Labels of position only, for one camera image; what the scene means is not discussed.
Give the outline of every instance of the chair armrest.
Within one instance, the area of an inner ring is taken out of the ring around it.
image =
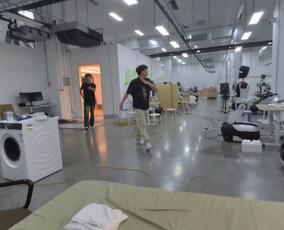
[[[0,183],[0,188],[19,185],[19,184],[25,184],[28,186],[27,199],[23,207],[23,208],[28,208],[31,202],[32,193],[34,191],[34,182],[32,182],[32,180],[16,180],[16,181],[3,182]]]

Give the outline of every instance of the white foam box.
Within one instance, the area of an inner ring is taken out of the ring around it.
[[[243,140],[242,152],[262,153],[262,144],[259,140]]]

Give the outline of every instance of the khaki pants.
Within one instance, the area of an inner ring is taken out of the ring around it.
[[[143,140],[144,144],[150,144],[149,141],[149,135],[146,130],[146,121],[149,117],[149,111],[148,110],[140,110],[135,109],[135,116],[137,117],[137,134],[135,135],[135,139],[137,141]]]

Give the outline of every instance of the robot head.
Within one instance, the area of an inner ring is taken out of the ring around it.
[[[239,68],[239,78],[246,78],[250,71],[250,67],[248,66],[241,66]]]

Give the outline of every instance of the green whiteboard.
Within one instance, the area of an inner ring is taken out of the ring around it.
[[[137,78],[137,72],[135,70],[125,69],[126,83],[129,84],[133,79]],[[147,78],[153,80],[152,74],[149,74]]]

